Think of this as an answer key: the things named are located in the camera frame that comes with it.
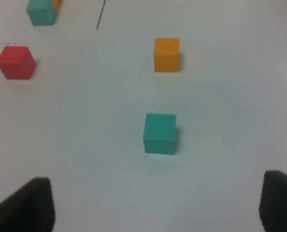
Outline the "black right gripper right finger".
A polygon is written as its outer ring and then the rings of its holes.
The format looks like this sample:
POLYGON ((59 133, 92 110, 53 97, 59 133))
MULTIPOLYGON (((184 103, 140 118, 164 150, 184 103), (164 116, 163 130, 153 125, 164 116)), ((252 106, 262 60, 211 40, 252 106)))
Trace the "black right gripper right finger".
POLYGON ((265 172, 258 210, 264 231, 287 232, 287 174, 265 172))

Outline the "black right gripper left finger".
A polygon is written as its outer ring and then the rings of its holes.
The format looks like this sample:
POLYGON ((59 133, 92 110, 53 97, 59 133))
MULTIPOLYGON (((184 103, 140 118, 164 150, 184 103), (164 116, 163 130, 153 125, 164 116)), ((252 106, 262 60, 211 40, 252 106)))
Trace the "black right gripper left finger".
POLYGON ((55 206, 51 181, 36 177, 0 203, 0 232, 51 232, 55 206))

